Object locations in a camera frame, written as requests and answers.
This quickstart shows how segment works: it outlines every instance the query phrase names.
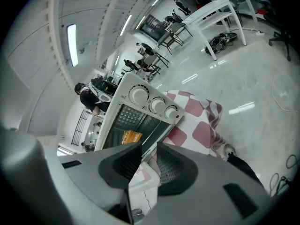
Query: toaster oven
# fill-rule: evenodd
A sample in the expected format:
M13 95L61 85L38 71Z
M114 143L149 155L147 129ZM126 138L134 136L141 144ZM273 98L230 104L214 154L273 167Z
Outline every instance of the toaster oven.
M140 77L127 73L104 117L95 151L122 145L125 131L142 134L143 158L151 153L184 114L167 96Z

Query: power strip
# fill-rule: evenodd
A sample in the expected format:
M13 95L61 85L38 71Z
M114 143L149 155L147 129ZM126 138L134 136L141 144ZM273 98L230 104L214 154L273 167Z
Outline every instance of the power strip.
M254 34L257 35L257 36L264 36L264 32L256 32Z

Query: oven window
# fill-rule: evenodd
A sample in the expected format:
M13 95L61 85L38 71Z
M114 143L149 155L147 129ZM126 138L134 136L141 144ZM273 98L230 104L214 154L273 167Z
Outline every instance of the oven window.
M132 130L142 134L140 142L143 144L142 152L145 153L169 126L168 123L127 105L122 105L112 124L103 149L122 145L124 131Z

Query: white table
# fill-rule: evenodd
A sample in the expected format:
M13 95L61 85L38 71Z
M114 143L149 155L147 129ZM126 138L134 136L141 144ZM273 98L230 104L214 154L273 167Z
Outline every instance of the white table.
M230 8L231 12L220 13L218 10L222 7L225 7L225 6L228 6ZM207 17L205 20L203 20L203 18L205 18L206 16L208 16L209 14L211 14L213 12L216 12L216 13L209 16L209 17ZM208 4L206 4L205 6L203 6L202 8L200 8L199 10L197 10L196 12L194 12L192 15L187 17L185 20L183 20L183 23L185 23L186 25L191 27L193 30L198 32L200 37L203 39L205 45L207 46L209 52L211 53L212 58L214 60L217 60L216 55L213 52L207 38L202 33L202 30L204 30L204 29L216 24L217 22L221 21L222 24L225 26L226 31L229 32L229 28L227 27L226 22L224 21L224 18L229 17L231 15L234 17L234 19L235 19L235 21L238 25L243 45L246 46L247 44L246 44L243 28L240 24L238 16L236 15L236 13L233 9L233 6L230 3L230 0L212 1Z

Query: oven control knob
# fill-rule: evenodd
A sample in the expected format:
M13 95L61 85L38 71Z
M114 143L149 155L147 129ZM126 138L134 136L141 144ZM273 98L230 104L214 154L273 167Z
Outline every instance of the oven control knob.
M177 116L177 111L173 107L169 107L165 112L165 117L171 120L175 120Z
M132 98L136 104L143 104L148 100L148 92L144 88L137 88L132 92Z
M156 113L162 113L165 109L165 102L161 99L155 99L151 103L151 108L156 112Z

